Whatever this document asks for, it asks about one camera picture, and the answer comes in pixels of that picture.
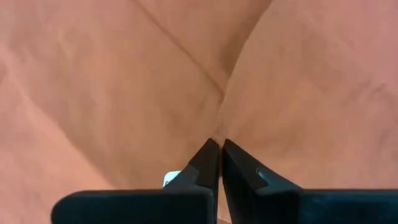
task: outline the peach cloth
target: peach cloth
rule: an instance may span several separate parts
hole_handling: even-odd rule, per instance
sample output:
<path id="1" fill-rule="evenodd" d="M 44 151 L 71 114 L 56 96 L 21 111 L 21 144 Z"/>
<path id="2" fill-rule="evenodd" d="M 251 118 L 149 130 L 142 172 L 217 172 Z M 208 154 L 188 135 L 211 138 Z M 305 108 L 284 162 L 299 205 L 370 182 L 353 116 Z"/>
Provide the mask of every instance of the peach cloth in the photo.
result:
<path id="1" fill-rule="evenodd" d="M 396 1 L 0 3 L 0 223 L 159 188 L 210 136 L 302 187 L 398 187 Z"/>

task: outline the cloth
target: cloth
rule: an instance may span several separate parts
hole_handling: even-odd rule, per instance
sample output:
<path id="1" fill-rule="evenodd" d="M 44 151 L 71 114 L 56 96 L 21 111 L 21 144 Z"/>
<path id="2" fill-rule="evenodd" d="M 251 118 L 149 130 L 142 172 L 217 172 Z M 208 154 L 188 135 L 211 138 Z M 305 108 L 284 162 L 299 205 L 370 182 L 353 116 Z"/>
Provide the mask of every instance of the cloth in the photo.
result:
<path id="1" fill-rule="evenodd" d="M 395 1 L 1 6 L 0 223 L 159 188 L 210 136 L 302 187 L 398 187 Z"/>

